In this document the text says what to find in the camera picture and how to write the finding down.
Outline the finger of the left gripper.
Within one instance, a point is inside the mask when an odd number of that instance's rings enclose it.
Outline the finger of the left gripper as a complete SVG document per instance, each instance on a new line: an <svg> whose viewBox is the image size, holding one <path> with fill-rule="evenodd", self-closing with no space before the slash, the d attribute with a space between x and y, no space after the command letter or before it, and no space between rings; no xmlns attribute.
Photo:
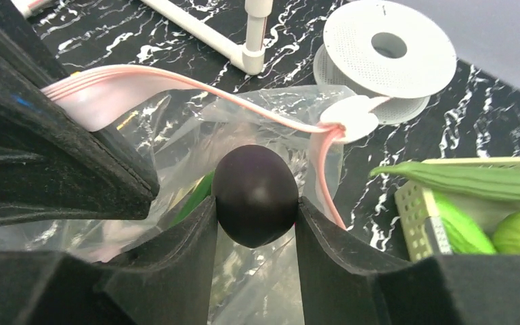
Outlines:
<svg viewBox="0 0 520 325"><path fill-rule="evenodd" d="M89 132L43 93L66 76L11 1L0 1L0 226L142 220L155 170L114 128Z"/></svg>

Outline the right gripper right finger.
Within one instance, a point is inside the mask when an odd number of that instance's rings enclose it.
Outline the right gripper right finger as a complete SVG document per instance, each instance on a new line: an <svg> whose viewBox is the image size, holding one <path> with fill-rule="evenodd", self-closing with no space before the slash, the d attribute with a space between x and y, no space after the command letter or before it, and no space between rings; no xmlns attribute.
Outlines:
<svg viewBox="0 0 520 325"><path fill-rule="evenodd" d="M411 263L369 246L299 200L306 324L520 324L520 255L435 255Z"/></svg>

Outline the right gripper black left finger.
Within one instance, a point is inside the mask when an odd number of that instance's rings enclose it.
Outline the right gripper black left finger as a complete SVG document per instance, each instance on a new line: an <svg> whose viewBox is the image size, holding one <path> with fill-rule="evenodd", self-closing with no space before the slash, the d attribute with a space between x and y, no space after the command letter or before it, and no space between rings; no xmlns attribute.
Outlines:
<svg viewBox="0 0 520 325"><path fill-rule="evenodd" d="M206 324L215 201L110 263L0 252L0 324Z"/></svg>

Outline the purple toy eggplant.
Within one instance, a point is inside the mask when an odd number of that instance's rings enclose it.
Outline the purple toy eggplant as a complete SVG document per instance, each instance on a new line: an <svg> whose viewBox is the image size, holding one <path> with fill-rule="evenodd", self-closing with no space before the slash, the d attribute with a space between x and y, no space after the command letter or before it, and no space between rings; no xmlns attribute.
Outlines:
<svg viewBox="0 0 520 325"><path fill-rule="evenodd" d="M269 244L297 219L295 178L284 160L264 146L250 144L228 152L215 169L211 190L220 226L242 246Z"/></svg>

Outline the clear pink zip top bag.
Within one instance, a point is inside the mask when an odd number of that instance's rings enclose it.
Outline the clear pink zip top bag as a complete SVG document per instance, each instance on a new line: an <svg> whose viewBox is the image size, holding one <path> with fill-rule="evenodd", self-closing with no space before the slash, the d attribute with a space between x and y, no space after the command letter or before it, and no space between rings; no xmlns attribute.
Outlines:
<svg viewBox="0 0 520 325"><path fill-rule="evenodd" d="M110 263L171 228L200 180L228 152L250 144L278 154L295 178L299 200L308 199L338 226L332 197L343 147L378 127L373 110L385 102L344 86L233 95L145 66L95 68L41 91L89 132L114 127L156 172L159 191L145 219L0 226L0 252L59 251L90 263ZM212 190L209 197L215 201ZM279 239L248 248L217 220L206 324L306 324L296 222Z"/></svg>

